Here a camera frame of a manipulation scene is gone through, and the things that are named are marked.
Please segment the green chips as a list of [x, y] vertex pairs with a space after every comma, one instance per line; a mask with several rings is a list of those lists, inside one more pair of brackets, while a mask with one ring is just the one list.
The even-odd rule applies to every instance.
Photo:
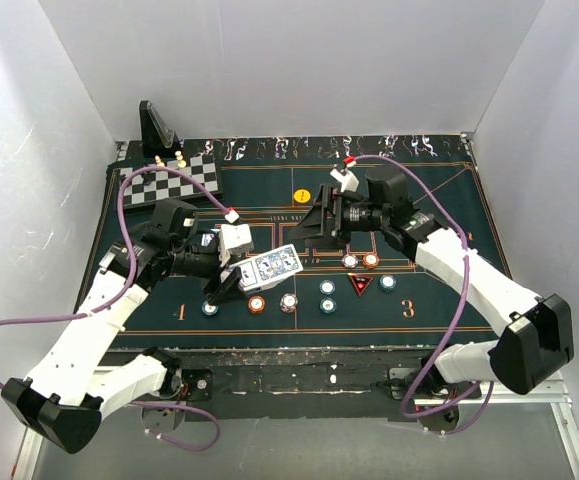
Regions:
[[219, 312], [219, 307], [218, 307], [218, 306], [215, 306], [215, 305], [211, 305], [210, 303], [208, 303], [207, 301], [205, 301], [205, 302], [202, 304], [201, 310], [202, 310], [202, 313], [203, 313], [205, 316], [211, 317], [211, 316], [216, 315], [216, 314]]
[[392, 275], [382, 275], [379, 279], [379, 288], [384, 292], [393, 292], [397, 281]]

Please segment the yellow big blind button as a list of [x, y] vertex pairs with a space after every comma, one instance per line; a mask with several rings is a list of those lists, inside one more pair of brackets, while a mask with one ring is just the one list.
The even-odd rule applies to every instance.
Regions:
[[311, 192], [304, 188], [297, 189], [293, 193], [293, 201], [295, 204], [308, 204], [311, 201], [311, 198]]

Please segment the orange poker chip stack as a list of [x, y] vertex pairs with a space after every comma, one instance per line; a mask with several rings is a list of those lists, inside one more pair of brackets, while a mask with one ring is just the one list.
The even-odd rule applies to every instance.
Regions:
[[266, 302], [262, 296], [252, 296], [248, 301], [248, 309], [254, 314], [261, 314], [265, 310]]

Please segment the blue backed card deck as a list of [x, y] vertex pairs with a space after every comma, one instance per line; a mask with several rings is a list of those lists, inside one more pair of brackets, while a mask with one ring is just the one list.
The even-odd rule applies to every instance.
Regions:
[[302, 261], [293, 244], [284, 245], [245, 260], [255, 262], [262, 272], [263, 279], [280, 278], [282, 282], [303, 270]]

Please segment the orange chips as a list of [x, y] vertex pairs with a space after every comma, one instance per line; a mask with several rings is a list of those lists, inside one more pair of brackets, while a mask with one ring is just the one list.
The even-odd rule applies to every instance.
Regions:
[[375, 253], [367, 253], [362, 258], [363, 266], [367, 269], [374, 269], [380, 263], [380, 258]]

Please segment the red triangular dealer button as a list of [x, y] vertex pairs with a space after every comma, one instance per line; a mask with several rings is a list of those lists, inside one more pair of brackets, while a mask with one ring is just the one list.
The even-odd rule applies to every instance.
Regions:
[[361, 297], [365, 291], [367, 290], [368, 286], [372, 283], [373, 277], [368, 275], [360, 275], [355, 273], [349, 273], [348, 278], [351, 282], [351, 285], [355, 291], [355, 293]]

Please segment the green poker chip stack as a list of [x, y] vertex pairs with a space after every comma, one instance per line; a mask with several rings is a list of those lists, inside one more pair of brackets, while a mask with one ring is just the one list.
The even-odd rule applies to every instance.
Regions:
[[337, 304], [332, 298], [323, 298], [319, 303], [320, 311], [325, 315], [333, 314], [337, 309]]

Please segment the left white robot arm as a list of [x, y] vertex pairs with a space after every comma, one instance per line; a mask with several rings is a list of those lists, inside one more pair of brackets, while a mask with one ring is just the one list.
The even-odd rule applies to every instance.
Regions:
[[151, 395], [178, 398], [185, 387], [180, 360], [158, 347], [101, 376], [94, 372], [131, 315], [170, 275], [203, 280], [210, 305], [244, 297], [232, 260], [252, 248], [248, 225], [234, 210], [210, 231], [206, 245], [195, 206], [160, 201], [149, 221], [119, 222], [120, 240], [103, 256], [85, 300], [45, 357], [22, 378], [10, 378], [1, 397], [18, 420], [69, 454], [81, 451], [102, 421]]

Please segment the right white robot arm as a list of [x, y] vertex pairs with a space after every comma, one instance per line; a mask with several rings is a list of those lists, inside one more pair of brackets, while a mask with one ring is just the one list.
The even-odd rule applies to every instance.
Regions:
[[335, 168], [337, 186], [323, 184], [310, 210], [291, 230], [293, 238], [317, 249], [339, 250], [354, 232], [379, 232], [386, 243], [460, 293], [497, 338], [490, 342], [440, 342], [412, 389], [444, 397], [461, 382], [499, 382], [520, 395], [556, 373], [574, 358], [570, 305], [559, 295], [541, 297], [483, 259], [467, 245], [448, 214], [416, 208], [402, 170], [374, 167], [365, 178], [368, 194], [357, 191], [348, 168]]

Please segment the green poker table mat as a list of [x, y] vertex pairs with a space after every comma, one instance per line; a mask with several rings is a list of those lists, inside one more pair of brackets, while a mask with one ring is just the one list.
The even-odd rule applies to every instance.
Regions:
[[[486, 203], [477, 167], [456, 135], [385, 135], [336, 137], [270, 137], [188, 140], [187, 158], [213, 157], [221, 167], [223, 202], [250, 225], [256, 253], [288, 242], [288, 233], [309, 209], [331, 167], [348, 156], [360, 156], [354, 172], [387, 158], [405, 164], [415, 174], [409, 184], [413, 203], [422, 211], [446, 209], [464, 229], [469, 244], [500, 270], [507, 262]], [[293, 201], [295, 190], [311, 192], [308, 204]], [[356, 274], [373, 277], [359, 297], [342, 265], [342, 253], [296, 249], [301, 273], [265, 291], [265, 310], [252, 314], [246, 303], [223, 305], [205, 316], [199, 280], [169, 277], [158, 284], [114, 340], [117, 349], [281, 348], [309, 346], [424, 346], [438, 342], [455, 316], [457, 294], [436, 276], [390, 248], [378, 233], [356, 233], [348, 252], [357, 257], [375, 253], [374, 269]], [[393, 292], [379, 288], [382, 275], [392, 275]], [[323, 280], [336, 290], [325, 296]], [[283, 313], [280, 300], [298, 298], [293, 313]], [[319, 309], [323, 298], [337, 304], [333, 314]]]

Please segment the small chess board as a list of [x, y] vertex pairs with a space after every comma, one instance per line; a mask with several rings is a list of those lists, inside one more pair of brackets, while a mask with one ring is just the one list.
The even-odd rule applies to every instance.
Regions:
[[[176, 159], [169, 159], [165, 161], [165, 166], [189, 175], [199, 184], [202, 184], [214, 197], [221, 200], [223, 188], [219, 163], [208, 155], [197, 155], [186, 162], [185, 168], [179, 168]], [[164, 199], [179, 199], [188, 203], [208, 201], [197, 186], [178, 175], [164, 171], [145, 174], [151, 177], [149, 184], [143, 183], [143, 174], [141, 174], [134, 177], [123, 192], [123, 207], [127, 211], [152, 207], [156, 202]]]

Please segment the black triangular stand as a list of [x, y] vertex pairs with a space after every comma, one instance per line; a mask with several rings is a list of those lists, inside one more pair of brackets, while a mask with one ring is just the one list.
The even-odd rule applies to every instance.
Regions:
[[143, 154], [146, 157], [174, 157], [180, 150], [180, 139], [177, 133], [166, 125], [151, 101], [140, 102], [139, 119]]

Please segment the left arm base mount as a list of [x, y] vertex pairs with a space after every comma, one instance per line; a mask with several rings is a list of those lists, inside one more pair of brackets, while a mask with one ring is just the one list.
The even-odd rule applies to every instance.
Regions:
[[[184, 370], [166, 381], [167, 390], [157, 393], [158, 401], [134, 401], [142, 409], [141, 420], [145, 432], [159, 440], [168, 441], [189, 451], [210, 448], [220, 436], [219, 421], [208, 411], [191, 406], [190, 402], [211, 399], [213, 373], [208, 369]], [[215, 427], [214, 438], [204, 446], [187, 445], [170, 436], [184, 421], [210, 421]]]

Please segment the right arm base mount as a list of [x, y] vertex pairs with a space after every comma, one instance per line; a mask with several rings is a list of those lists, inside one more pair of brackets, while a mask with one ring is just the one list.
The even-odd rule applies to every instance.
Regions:
[[[455, 434], [479, 419], [491, 399], [493, 383], [489, 383], [486, 393], [483, 393], [482, 384], [471, 381], [447, 383], [437, 369], [432, 367], [408, 400], [405, 400], [421, 370], [421, 367], [391, 368], [387, 372], [387, 378], [375, 382], [372, 387], [398, 402], [408, 413], [405, 418], [416, 420], [425, 432], [433, 432], [439, 436]], [[469, 420], [465, 420], [461, 417], [460, 399], [478, 399], [483, 403]]]

